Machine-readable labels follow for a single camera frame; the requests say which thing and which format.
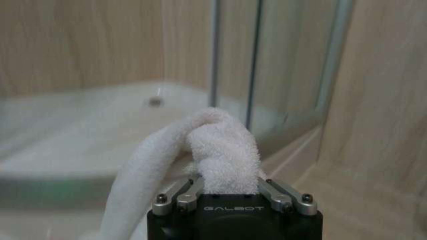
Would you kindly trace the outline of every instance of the screw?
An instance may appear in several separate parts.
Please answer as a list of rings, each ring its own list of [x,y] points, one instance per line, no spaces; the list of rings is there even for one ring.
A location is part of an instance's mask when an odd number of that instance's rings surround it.
[[[176,207],[176,210],[180,214],[184,214],[186,212],[185,208],[182,208],[181,206]]]
[[[293,207],[292,207],[292,204],[290,203],[285,203],[284,206],[282,206],[282,213],[284,214],[290,214],[293,213]]]
[[[168,200],[168,196],[164,193],[160,193],[154,200],[158,204],[164,204]]]
[[[313,196],[308,193],[301,195],[301,202],[305,204],[310,204],[313,202]]]

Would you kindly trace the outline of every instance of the towel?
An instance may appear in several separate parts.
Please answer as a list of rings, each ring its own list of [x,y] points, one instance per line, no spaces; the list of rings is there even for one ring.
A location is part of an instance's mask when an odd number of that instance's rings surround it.
[[[225,111],[206,108],[149,135],[121,166],[100,225],[102,240],[130,238],[181,151],[192,153],[204,193],[257,193],[261,173],[254,138]]]

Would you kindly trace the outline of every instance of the bathroom wall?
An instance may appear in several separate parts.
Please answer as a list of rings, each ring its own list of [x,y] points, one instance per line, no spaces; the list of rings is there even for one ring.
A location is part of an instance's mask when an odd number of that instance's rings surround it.
[[[138,81],[208,88],[208,0],[1,0],[0,97]]]
[[[328,239],[427,236],[427,1],[355,1],[317,167]]]
[[[161,2],[1,0],[0,96],[162,77]]]
[[[212,45],[210,1],[161,0],[161,17],[164,78],[208,90]]]

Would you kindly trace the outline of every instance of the logo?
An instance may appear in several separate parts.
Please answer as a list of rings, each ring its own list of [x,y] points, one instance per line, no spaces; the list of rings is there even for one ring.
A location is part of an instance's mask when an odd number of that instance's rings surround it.
[[[264,209],[262,206],[234,206],[234,207],[205,206],[202,208],[204,211],[260,211],[262,209]]]

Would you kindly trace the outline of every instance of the shower door frame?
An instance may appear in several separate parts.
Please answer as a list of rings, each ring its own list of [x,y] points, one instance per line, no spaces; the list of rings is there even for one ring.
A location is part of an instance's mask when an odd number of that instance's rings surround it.
[[[209,106],[217,105],[217,52],[218,52],[218,19],[220,19],[220,1],[210,0],[212,4],[212,27],[210,27],[210,71],[209,71]],[[258,36],[260,36],[260,21],[262,14],[262,1],[257,0],[256,17],[254,17],[254,35],[252,45],[250,69],[248,79],[248,98],[245,109],[245,127],[250,130],[252,111],[253,111],[253,92],[256,81],[256,61],[258,53]],[[292,119],[286,120],[280,129],[268,136],[257,137],[257,147],[262,158],[266,158],[280,149],[282,149],[297,137],[306,133],[316,126],[324,124],[328,115],[328,108],[330,96],[334,85],[336,73],[340,66],[340,59],[342,53],[342,45],[345,41],[348,23],[351,20],[351,13],[353,8],[353,0],[337,0],[334,7],[334,15],[332,27],[328,37],[326,53],[322,61],[322,69],[320,76],[320,88],[313,109]]]

